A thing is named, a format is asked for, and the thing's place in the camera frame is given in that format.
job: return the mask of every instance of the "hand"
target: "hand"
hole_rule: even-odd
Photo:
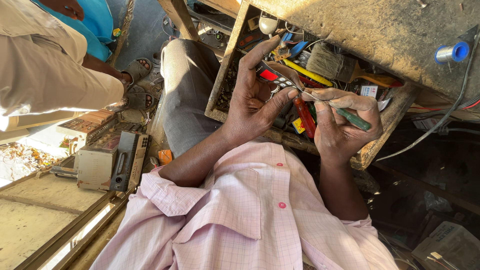
[[[311,94],[327,102],[316,101],[317,129],[314,141],[322,164],[339,166],[346,164],[365,144],[376,140],[382,135],[383,127],[375,98],[358,96],[352,92],[335,88],[316,89]],[[305,101],[313,100],[302,94]],[[333,107],[347,108],[349,112],[358,115],[372,125],[368,131],[363,131],[338,115]]]
[[[76,0],[38,0],[53,11],[68,16],[74,20],[84,20],[84,9]]]
[[[240,59],[237,84],[230,101],[227,120],[222,126],[229,142],[236,146],[249,142],[267,131],[282,108],[299,93],[294,87],[287,87],[267,102],[276,85],[256,78],[255,66],[279,43],[280,37],[275,36],[259,43]],[[275,62],[269,62],[268,65],[300,86],[296,71]]]

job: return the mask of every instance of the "shirt sleeve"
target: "shirt sleeve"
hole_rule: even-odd
[[[348,227],[353,227],[353,228],[358,228],[366,233],[369,233],[375,237],[378,237],[378,232],[377,229],[375,229],[372,226],[372,219],[370,218],[370,215],[364,220],[359,220],[359,221],[343,221],[341,220],[344,226]]]
[[[185,225],[182,213],[188,213],[206,192],[177,187],[158,172],[143,174],[117,233],[90,269],[168,268],[174,263],[173,238]]]
[[[398,269],[390,251],[378,240],[378,232],[372,226],[370,215],[364,220],[342,223],[357,242],[370,269]]]

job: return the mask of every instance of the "beige pants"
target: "beige pants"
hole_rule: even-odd
[[[122,83],[82,67],[85,37],[57,21],[69,38],[0,35],[0,115],[99,110],[120,101]]]

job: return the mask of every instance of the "red screwdriver handle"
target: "red screwdriver handle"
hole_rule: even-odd
[[[307,132],[307,136],[313,138],[316,127],[315,122],[313,122],[313,118],[308,111],[307,104],[305,104],[305,101],[303,101],[301,98],[294,98],[293,104],[295,104],[295,107],[297,108],[300,119],[303,123],[303,127]]]

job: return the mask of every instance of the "red screen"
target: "red screen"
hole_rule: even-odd
[[[260,76],[263,77],[263,78],[265,78],[265,79],[267,79],[267,80],[269,80],[269,81],[273,81],[273,80],[275,80],[275,79],[278,78],[277,75],[271,73],[271,72],[268,71],[268,70],[264,70],[262,73],[260,73]]]

